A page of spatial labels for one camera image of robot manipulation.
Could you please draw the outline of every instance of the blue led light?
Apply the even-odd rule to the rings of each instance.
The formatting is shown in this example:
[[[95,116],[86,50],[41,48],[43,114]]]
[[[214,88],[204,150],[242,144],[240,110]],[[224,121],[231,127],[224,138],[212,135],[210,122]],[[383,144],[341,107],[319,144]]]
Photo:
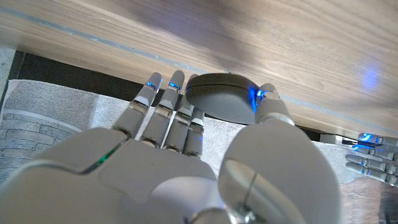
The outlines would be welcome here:
[[[372,135],[371,134],[366,134],[366,133],[364,133],[363,134],[363,138],[359,138],[359,140],[361,140],[361,141],[367,141],[367,140],[369,140],[371,137],[372,137]]]
[[[172,83],[172,82],[169,82],[169,86],[171,86],[171,87],[177,87],[178,90],[180,90],[180,87],[179,87],[178,85]]]

